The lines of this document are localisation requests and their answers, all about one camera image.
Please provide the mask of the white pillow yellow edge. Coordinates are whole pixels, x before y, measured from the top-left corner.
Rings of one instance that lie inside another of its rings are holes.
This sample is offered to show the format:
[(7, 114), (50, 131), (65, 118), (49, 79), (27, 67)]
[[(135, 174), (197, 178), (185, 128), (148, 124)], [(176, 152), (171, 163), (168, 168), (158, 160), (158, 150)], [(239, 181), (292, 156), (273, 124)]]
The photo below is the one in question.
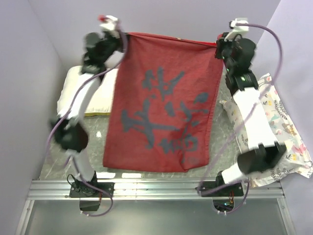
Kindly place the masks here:
[[(57, 101), (57, 112), (62, 111), (66, 105), (70, 104), (75, 94), (74, 89), (83, 83), (80, 71), (81, 66), (74, 66), (68, 70), (61, 95)], [(101, 86), (94, 93), (85, 110), (86, 117), (110, 115), (117, 72), (118, 69), (113, 69), (105, 75)]]

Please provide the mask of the red pillowcase grey print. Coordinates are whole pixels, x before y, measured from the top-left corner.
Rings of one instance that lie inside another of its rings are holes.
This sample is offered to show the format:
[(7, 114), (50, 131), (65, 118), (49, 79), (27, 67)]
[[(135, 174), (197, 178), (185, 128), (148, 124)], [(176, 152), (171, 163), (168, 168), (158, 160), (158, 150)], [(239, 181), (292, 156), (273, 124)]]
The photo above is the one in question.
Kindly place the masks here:
[(209, 163), (223, 62), (216, 44), (131, 33), (115, 81), (103, 166), (187, 172)]

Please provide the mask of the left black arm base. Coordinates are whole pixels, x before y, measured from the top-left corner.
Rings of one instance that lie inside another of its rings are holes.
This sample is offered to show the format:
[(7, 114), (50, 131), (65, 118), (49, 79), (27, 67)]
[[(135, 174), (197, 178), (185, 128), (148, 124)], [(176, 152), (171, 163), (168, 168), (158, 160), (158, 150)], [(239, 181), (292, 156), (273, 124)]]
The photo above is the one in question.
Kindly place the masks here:
[(87, 182), (91, 185), (88, 186), (84, 182), (81, 182), (72, 174), (67, 176), (67, 182), (70, 184), (70, 198), (79, 198), (79, 208), (84, 214), (88, 212), (96, 212), (100, 208), (100, 204), (103, 198), (112, 198), (114, 192), (113, 182), (98, 182), (96, 173), (92, 180)]

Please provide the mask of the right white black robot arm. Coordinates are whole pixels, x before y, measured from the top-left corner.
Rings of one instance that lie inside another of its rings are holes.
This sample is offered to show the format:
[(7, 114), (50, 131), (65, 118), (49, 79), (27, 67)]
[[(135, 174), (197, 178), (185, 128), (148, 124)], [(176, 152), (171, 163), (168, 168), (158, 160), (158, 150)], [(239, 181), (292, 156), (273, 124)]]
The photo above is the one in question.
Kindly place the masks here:
[(238, 128), (245, 128), (248, 138), (248, 151), (219, 175), (215, 189), (222, 196), (232, 191), (233, 183), (275, 168), (287, 150), (272, 132), (260, 102), (259, 85), (250, 69), (255, 49), (252, 40), (242, 37), (228, 40), (223, 35), (217, 40), (215, 57), (224, 62), (226, 86), (243, 119)]

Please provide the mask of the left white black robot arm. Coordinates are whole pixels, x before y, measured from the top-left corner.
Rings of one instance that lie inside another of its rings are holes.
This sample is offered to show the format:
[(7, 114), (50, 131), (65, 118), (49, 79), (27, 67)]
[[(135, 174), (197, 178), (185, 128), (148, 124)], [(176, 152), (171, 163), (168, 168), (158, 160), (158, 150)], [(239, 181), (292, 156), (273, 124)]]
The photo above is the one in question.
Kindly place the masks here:
[(50, 120), (51, 132), (46, 151), (50, 149), (51, 140), (55, 140), (74, 168), (73, 188), (79, 188), (87, 197), (93, 197), (98, 193), (99, 185), (87, 157), (89, 136), (83, 127), (83, 119), (94, 93), (111, 71), (105, 65), (106, 61), (116, 51), (127, 53), (128, 34), (119, 30), (116, 36), (109, 32), (100, 36), (93, 32), (87, 34), (84, 40), (85, 53), (79, 76), (82, 83), (75, 88), (71, 101)]

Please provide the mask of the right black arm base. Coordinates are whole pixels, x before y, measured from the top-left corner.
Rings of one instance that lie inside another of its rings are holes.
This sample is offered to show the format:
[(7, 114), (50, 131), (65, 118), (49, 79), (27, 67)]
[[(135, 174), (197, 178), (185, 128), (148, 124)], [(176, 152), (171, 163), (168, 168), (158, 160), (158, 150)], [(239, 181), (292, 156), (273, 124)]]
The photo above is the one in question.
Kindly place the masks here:
[(200, 197), (212, 197), (213, 208), (217, 214), (228, 215), (238, 210), (246, 203), (250, 184), (246, 186), (244, 193), (244, 182), (237, 181), (230, 184), (222, 184), (216, 181), (203, 181), (195, 187)]

